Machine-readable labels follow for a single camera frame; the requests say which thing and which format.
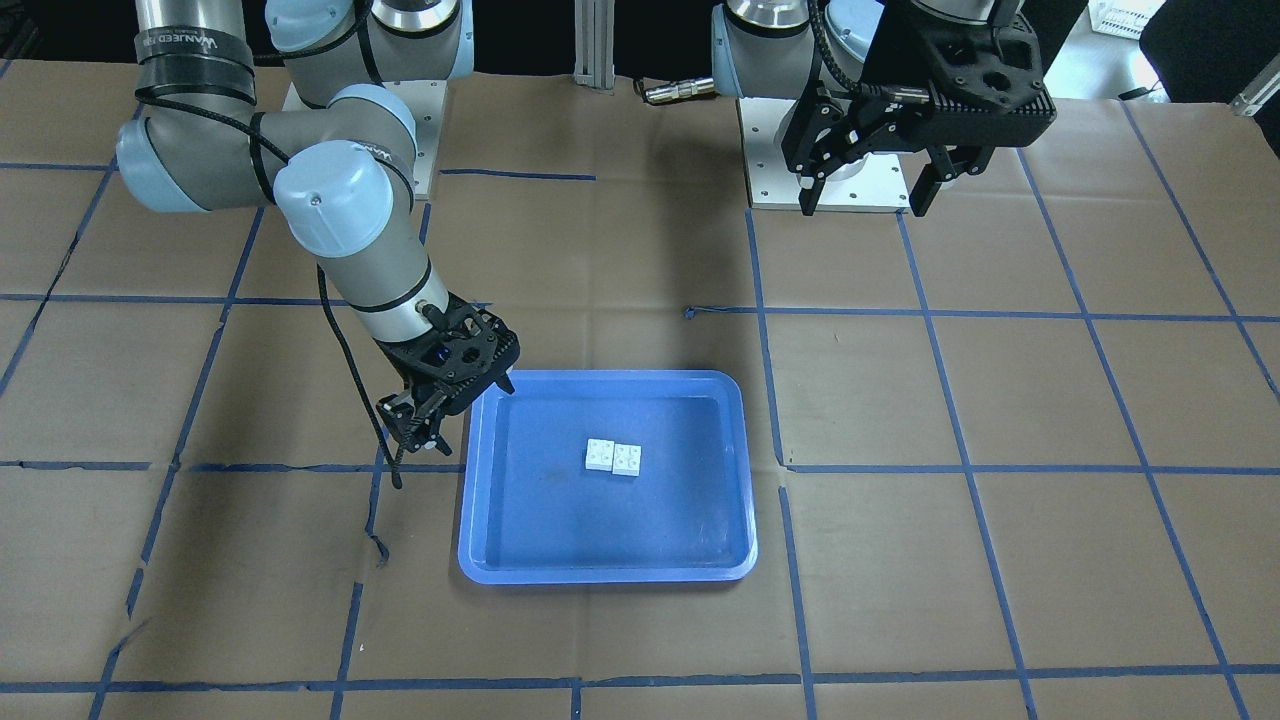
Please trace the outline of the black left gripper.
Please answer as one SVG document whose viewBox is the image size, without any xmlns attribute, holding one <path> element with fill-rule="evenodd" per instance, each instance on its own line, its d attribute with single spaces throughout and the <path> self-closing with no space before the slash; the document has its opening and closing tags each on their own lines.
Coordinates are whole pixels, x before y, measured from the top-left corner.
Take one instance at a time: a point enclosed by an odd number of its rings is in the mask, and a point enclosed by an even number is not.
<svg viewBox="0 0 1280 720">
<path fill-rule="evenodd" d="M 996 147 L 1025 147 L 1056 120 L 1041 42 L 1019 1 L 884 1 L 861 69 L 837 58 L 835 3 L 809 1 L 809 78 L 782 138 L 813 217 L 826 186 L 873 152 L 925 151 L 914 217 L 979 176 Z"/>
</svg>

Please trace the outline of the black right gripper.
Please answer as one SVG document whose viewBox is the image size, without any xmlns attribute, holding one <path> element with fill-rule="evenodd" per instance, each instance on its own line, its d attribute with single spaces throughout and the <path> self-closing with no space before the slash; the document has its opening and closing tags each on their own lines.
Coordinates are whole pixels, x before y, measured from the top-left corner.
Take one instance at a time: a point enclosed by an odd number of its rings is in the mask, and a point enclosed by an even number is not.
<svg viewBox="0 0 1280 720">
<path fill-rule="evenodd" d="M 448 295 L 447 310 L 430 306 L 428 332 L 415 340 L 376 345 L 404 388 L 376 404 L 380 419 L 406 452 L 435 450 L 451 456 L 442 438 L 445 416 L 458 415 L 497 387 L 515 393 L 509 369 L 520 356 L 518 336 L 494 313 Z"/>
</svg>

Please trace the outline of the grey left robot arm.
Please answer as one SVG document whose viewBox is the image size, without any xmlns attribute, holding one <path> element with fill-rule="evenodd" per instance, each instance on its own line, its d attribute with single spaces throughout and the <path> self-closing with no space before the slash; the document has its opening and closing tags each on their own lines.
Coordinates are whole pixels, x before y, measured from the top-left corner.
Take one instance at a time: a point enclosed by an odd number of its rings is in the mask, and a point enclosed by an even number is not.
<svg viewBox="0 0 1280 720">
<path fill-rule="evenodd" d="M 922 217 L 1057 117 L 1019 1 L 724 1 L 710 29 L 755 209 Z"/>
</svg>

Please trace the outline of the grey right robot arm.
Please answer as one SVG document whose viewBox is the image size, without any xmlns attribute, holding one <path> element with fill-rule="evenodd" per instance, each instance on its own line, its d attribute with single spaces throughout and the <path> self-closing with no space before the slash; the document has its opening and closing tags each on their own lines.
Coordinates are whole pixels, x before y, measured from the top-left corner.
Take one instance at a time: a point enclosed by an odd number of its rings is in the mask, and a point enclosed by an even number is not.
<svg viewBox="0 0 1280 720">
<path fill-rule="evenodd" d="M 417 117 L 392 86 L 474 68 L 468 1 L 270 1 L 265 23 L 302 108 L 262 111 L 238 1 L 138 1 L 127 188 L 164 213 L 273 204 L 404 386 L 376 402 L 396 442 L 448 451 L 445 416 L 512 391 L 518 340 L 449 292 L 411 223 Z"/>
</svg>

